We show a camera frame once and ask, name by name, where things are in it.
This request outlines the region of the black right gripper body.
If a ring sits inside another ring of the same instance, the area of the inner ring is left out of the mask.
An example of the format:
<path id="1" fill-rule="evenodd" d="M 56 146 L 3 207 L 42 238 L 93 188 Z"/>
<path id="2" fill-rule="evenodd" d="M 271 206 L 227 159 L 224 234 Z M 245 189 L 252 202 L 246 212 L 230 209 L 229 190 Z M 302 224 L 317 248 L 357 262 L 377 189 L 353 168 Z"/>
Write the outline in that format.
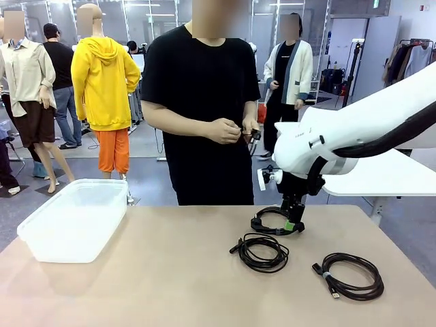
<path id="1" fill-rule="evenodd" d="M 307 179 L 284 172 L 279 183 L 279 193 L 301 202 L 302 198 L 307 195 Z"/>

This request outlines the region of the person's left hand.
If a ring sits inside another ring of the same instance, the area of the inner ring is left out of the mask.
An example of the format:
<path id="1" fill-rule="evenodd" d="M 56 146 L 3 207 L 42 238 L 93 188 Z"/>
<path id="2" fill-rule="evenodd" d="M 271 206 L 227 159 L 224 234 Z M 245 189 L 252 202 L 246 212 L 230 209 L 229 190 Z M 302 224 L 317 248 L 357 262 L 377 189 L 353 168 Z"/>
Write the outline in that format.
<path id="1" fill-rule="evenodd" d="M 254 116 L 247 115 L 243 119 L 243 135 L 249 137 L 253 132 L 260 131 L 257 119 Z"/>

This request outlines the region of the person's right hand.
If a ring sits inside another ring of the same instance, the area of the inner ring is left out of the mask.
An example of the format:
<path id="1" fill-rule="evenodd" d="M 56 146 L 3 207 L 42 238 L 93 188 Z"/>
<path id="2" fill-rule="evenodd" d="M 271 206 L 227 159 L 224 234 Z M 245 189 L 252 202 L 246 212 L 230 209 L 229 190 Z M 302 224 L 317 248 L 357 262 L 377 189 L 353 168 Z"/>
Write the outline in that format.
<path id="1" fill-rule="evenodd" d="M 234 121 L 220 118 L 206 124 L 205 136 L 219 144 L 234 144 L 241 137 L 241 129 Z"/>

